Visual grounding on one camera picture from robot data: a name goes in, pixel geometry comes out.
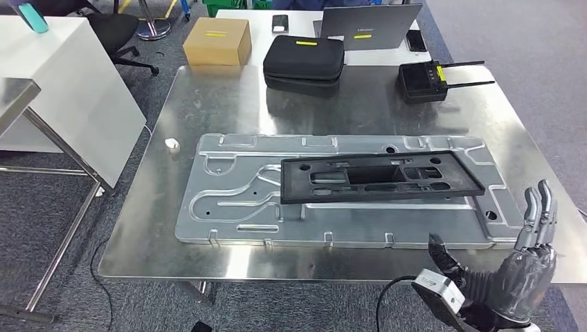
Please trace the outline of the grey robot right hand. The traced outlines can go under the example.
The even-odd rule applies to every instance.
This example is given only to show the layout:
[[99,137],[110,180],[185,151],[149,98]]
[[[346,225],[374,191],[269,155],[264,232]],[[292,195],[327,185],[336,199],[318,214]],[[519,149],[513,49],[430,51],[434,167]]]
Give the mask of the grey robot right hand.
[[523,227],[514,249],[494,272],[462,265],[449,254],[440,235],[429,235],[429,255],[464,295],[460,316],[481,331],[528,326],[554,276],[557,201],[545,179],[526,189],[525,200]]

